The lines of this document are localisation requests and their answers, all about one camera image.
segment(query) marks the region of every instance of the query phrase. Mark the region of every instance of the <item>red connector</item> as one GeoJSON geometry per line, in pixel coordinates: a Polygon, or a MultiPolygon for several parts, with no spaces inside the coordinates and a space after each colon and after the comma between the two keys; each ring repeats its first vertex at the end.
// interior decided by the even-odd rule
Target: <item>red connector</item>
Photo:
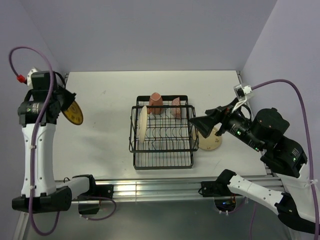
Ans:
{"type": "Polygon", "coordinates": [[[27,83],[26,78],[24,76],[22,76],[21,74],[19,76],[17,76],[16,79],[22,84],[27,83]]]}

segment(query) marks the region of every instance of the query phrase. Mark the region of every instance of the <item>white table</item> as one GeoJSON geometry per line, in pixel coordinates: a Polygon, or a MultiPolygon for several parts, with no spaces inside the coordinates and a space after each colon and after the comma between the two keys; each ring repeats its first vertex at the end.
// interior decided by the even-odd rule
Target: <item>white table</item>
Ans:
{"type": "Polygon", "coordinates": [[[137,96],[187,95],[196,115],[224,106],[235,98],[236,71],[71,72],[67,89],[84,122],[71,124],[61,114],[53,144],[54,178],[80,174],[96,179],[165,179],[217,177],[224,169],[243,176],[264,176],[260,154],[226,133],[214,151],[199,149],[191,169],[135,170],[129,152],[131,108],[137,96]]]}

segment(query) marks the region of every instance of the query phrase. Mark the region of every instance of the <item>beige plate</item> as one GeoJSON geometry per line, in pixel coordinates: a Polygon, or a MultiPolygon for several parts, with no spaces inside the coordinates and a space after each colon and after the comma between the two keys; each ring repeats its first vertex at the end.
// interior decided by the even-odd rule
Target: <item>beige plate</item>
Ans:
{"type": "Polygon", "coordinates": [[[138,119],[138,138],[141,144],[145,141],[146,138],[147,119],[147,106],[144,106],[140,112],[140,116],[138,119]]]}
{"type": "MultiPolygon", "coordinates": [[[[204,138],[200,132],[198,132],[199,135],[199,148],[203,149],[203,150],[214,150],[217,147],[219,147],[222,143],[222,137],[221,136],[216,136],[215,133],[218,131],[218,129],[216,129],[215,127],[213,128],[211,134],[209,137],[204,138]]],[[[193,139],[195,139],[196,134],[195,134],[195,129],[193,128],[193,134],[194,137],[193,139]]]]}

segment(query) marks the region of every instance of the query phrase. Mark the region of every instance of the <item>lavender wall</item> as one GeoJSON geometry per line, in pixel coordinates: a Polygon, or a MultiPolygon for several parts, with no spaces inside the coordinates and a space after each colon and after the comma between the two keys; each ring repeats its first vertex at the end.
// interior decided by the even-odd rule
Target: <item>lavender wall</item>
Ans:
{"type": "MultiPolygon", "coordinates": [[[[242,71],[243,80],[251,85],[284,78],[298,86],[307,111],[316,178],[320,178],[319,9],[318,0],[278,0],[242,71]]],[[[277,108],[290,122],[288,137],[307,150],[301,109],[293,89],[277,83],[255,93],[251,101],[255,112],[277,108]]]]}
{"type": "MultiPolygon", "coordinates": [[[[54,60],[37,28],[18,0],[0,1],[0,235],[12,239],[19,212],[11,208],[11,200],[20,195],[25,173],[25,149],[17,109],[23,101],[27,88],[19,83],[8,63],[11,48],[28,45],[39,49],[52,62],[54,60]]],[[[46,70],[42,59],[27,50],[13,55],[18,73],[26,75],[32,66],[46,70]]]]}
{"type": "Polygon", "coordinates": [[[20,0],[68,71],[241,70],[276,0],[20,0]]]}

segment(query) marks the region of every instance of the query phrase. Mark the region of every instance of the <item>dish rack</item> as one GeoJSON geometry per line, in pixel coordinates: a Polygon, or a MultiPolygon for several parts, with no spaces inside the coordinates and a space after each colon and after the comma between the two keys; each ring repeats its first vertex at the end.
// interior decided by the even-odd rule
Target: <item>dish rack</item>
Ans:
{"type": "Polygon", "coordinates": [[[198,131],[190,123],[196,116],[195,108],[188,104],[186,95],[161,97],[163,105],[148,106],[150,96],[138,96],[131,109],[129,150],[133,153],[133,166],[136,170],[190,169],[194,165],[193,152],[199,148],[198,131]],[[180,105],[172,105],[176,98],[180,98],[180,105]],[[161,114],[148,114],[145,140],[140,142],[138,122],[144,106],[163,110],[161,114]],[[172,116],[175,108],[180,108],[181,119],[172,116]]]}

